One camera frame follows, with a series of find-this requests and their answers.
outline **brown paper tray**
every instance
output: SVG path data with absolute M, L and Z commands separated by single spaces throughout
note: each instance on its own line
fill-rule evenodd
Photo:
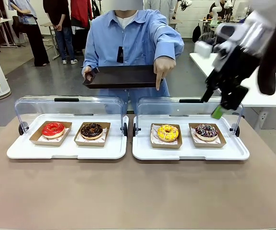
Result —
M 59 142 L 44 142 L 44 141 L 38 141 L 38 139 L 42 136 L 42 130 L 44 126 L 47 124 L 53 123 L 53 122 L 59 122 L 63 124 L 66 128 L 68 128 L 68 131 L 63 135 L 62 139 Z M 62 143 L 65 141 L 67 135 L 71 131 L 72 127 L 72 122 L 61 122 L 61 121 L 45 121 L 40 128 L 29 138 L 29 140 L 35 144 L 35 145 L 46 145 L 46 146 L 55 146 L 55 147 L 60 147 Z
M 153 127 L 153 125 L 155 125 L 155 126 L 170 125 L 170 126 L 174 126 L 174 127 L 178 128 L 178 131 L 179 131 L 179 135 L 177 137 L 177 142 L 178 142 L 177 145 L 154 144 L 154 143 L 152 143 L 152 141 L 150 139 L 153 148 L 155 148 L 155 149 L 179 149 L 182 146 L 182 136 L 181 136 L 181 130 L 180 130 L 180 126 L 179 125 L 166 124 L 166 123 L 164 123 L 164 124 L 155 124 L 155 123 L 152 123 L 151 124 L 151 135 L 152 135 L 152 127 Z
M 81 129 L 83 126 L 90 124 L 90 123 L 96 123 L 99 124 L 103 127 L 103 129 L 107 128 L 107 132 L 106 132 L 106 138 L 105 138 L 105 142 L 103 143 L 95 143 L 95 142 L 80 142 L 80 141 L 76 141 L 76 138 L 78 136 L 78 134 L 80 133 Z M 75 135 L 74 141 L 78 146 L 94 146 L 94 147 L 104 147 L 107 141 L 107 136 L 109 133 L 109 129 L 110 129 L 110 123 L 107 122 L 84 122 L 82 123 L 82 125 L 80 126 L 78 132 Z
M 220 144 L 205 144 L 205 143 L 197 143 L 194 138 L 193 138 L 193 134 L 191 132 L 192 128 L 196 128 L 198 125 L 202 125 L 202 124 L 206 124 L 206 125 L 211 125 L 213 127 L 215 127 L 217 129 L 217 131 L 219 132 L 219 139 L 221 141 Z M 194 146 L 196 148 L 222 148 L 224 145 L 226 145 L 226 140 L 223 136 L 223 134 L 221 133 L 219 127 L 216 124 L 209 124 L 209 123 L 189 123 L 189 131 L 191 133 L 191 137 L 194 143 Z

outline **concrete floor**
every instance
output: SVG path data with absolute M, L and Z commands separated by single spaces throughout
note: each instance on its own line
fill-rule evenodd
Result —
M 194 44 L 185 42 L 185 51 L 177 60 L 177 67 L 170 76 L 167 83 L 171 96 L 202 96 L 205 92 L 205 76 L 201 73 L 195 63 L 189 58 L 193 52 Z M 52 60 L 54 50 L 47 51 L 51 63 L 46 67 L 34 67 L 32 53 L 29 47 L 9 49 L 0 53 L 0 64 L 8 78 L 12 95 L 0 101 L 0 130 L 7 125 L 15 116 L 15 101 L 26 95 L 96 95 L 97 90 L 90 90 L 82 85 L 80 66 L 83 57 L 77 57 L 79 62 L 74 65 L 62 65 L 61 59 Z M 251 109 L 245 109 L 248 114 L 246 120 L 253 125 L 257 114 Z M 276 130 L 261 130 L 259 135 L 265 143 L 276 153 Z

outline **black tray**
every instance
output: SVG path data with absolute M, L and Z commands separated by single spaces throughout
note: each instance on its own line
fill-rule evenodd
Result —
M 129 89 L 156 87 L 154 66 L 108 66 L 92 71 L 95 76 L 90 83 L 83 83 L 89 89 Z

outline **shoe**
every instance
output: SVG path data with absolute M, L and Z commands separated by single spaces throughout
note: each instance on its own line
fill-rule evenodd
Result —
M 75 59 L 75 60 L 71 60 L 71 65 L 75 65 L 78 61 Z

